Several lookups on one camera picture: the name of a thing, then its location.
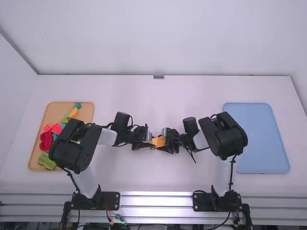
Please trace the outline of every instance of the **wire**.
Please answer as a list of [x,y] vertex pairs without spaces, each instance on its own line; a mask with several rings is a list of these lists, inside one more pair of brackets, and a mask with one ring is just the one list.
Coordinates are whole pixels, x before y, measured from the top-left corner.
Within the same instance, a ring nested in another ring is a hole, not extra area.
[[113,122],[110,122],[109,124],[107,124],[106,126],[102,126],[102,128],[109,128],[110,127],[110,125],[112,125],[113,124]]
[[74,178],[72,176],[72,173],[69,172],[68,170],[64,169],[64,168],[61,168],[61,169],[64,170],[65,172],[67,172],[67,175],[71,178],[71,181],[72,181],[73,185],[76,187],[76,190],[80,193],[80,189],[77,186],[77,184],[76,184],[76,182],[75,182],[75,180],[74,180]]
[[79,222],[80,222],[80,209],[78,209],[78,221],[77,221],[77,227],[79,225]]
[[189,151],[189,149],[188,149],[188,148],[186,148],[186,151],[189,153],[189,155],[190,155],[190,156],[191,156],[191,158],[193,159],[194,163],[196,164],[196,161],[195,161],[195,159],[194,159],[194,157],[193,157],[193,153],[192,153],[192,151]]
[[237,154],[234,155],[234,157],[232,158],[232,160],[230,161],[231,162],[231,170],[230,170],[230,181],[229,181],[229,191],[231,191],[231,186],[233,185],[232,183],[232,177],[233,177],[233,170],[234,170],[234,163],[236,162],[235,161],[235,158],[237,157]]
[[78,229],[78,228],[81,228],[81,227],[84,227],[84,226],[86,226],[86,227],[91,227],[91,228],[99,228],[99,229],[108,230],[108,228],[104,228],[104,227],[102,227],[102,226],[87,225],[87,224],[80,225],[79,227],[77,227],[77,229]]
[[128,145],[128,143],[125,143],[125,144],[123,144],[123,145],[117,145],[117,146],[115,146],[115,147],[123,147],[123,146],[125,146],[125,145]]

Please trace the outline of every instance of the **toy building block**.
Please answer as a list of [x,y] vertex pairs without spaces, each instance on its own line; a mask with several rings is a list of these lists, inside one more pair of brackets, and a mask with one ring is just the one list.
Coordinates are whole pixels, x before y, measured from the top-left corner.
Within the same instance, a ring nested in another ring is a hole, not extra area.
[[61,126],[59,125],[59,123],[56,123],[53,127],[52,127],[52,131],[55,134],[60,134],[62,132]]
[[66,111],[65,114],[64,114],[64,117],[69,117],[70,114],[71,114],[70,111]]
[[51,127],[50,125],[46,125],[46,126],[44,127],[44,130],[45,130],[46,132],[51,131],[51,130],[52,130],[52,127]]
[[39,136],[39,138],[41,139],[41,143],[39,144],[39,148],[42,151],[48,151],[51,148],[51,145],[52,145],[52,140],[53,140],[52,132],[48,131],[48,132],[42,133]]
[[68,123],[68,118],[67,117],[64,117],[62,120],[61,120],[61,122],[63,123],[63,124],[67,124]]
[[46,152],[42,152],[40,157],[37,159],[37,163],[45,166],[45,168],[49,170],[54,170],[54,168],[57,166],[54,161],[50,160],[49,154]]
[[75,102],[75,104],[73,105],[74,108],[77,108],[77,109],[81,109],[82,105],[80,102]]
[[69,114],[68,118],[73,118],[73,117],[77,116],[78,114],[79,114],[78,109],[77,109],[77,107],[75,107],[72,110],[71,114]]

